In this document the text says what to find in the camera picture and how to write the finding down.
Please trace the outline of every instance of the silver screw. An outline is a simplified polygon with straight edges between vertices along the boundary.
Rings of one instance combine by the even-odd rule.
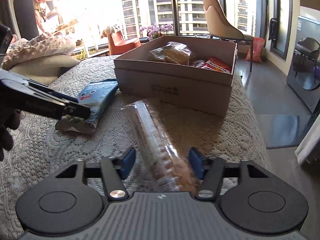
[[[125,192],[120,189],[116,189],[110,192],[110,196],[114,198],[121,198],[125,196]]]
[[[210,190],[200,190],[198,196],[201,198],[210,198],[213,196],[213,192]]]

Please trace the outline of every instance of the apartment building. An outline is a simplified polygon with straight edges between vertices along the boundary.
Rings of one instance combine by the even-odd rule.
[[[248,0],[226,0],[233,5],[228,20],[236,28],[254,33],[255,11],[248,11]],[[124,37],[142,37],[141,26],[154,23],[173,24],[171,0],[122,0]],[[202,0],[178,0],[181,35],[207,35],[207,22]]]

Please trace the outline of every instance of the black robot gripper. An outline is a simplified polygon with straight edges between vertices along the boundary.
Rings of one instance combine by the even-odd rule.
[[[25,192],[16,203],[21,240],[76,239],[305,239],[304,196],[252,161],[227,163],[191,148],[189,162],[202,180],[189,192],[134,192],[122,179],[135,163],[130,147],[121,158],[74,161]],[[87,186],[101,178],[105,196]],[[223,178],[238,185],[220,195]]]

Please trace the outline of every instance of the ribbed gray surface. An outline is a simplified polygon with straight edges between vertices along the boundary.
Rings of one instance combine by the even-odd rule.
[[[20,240],[48,240],[23,234]],[[192,199],[188,192],[136,192],[128,201],[111,204],[92,227],[57,240],[302,240],[298,232],[286,236],[253,236],[233,228],[212,203]]]

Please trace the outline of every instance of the red plastic bag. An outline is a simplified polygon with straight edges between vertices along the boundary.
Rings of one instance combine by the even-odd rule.
[[[253,38],[253,55],[252,55],[252,61],[254,62],[261,62],[261,52],[264,45],[264,39],[263,38]],[[246,60],[250,60],[250,49],[248,51]]]

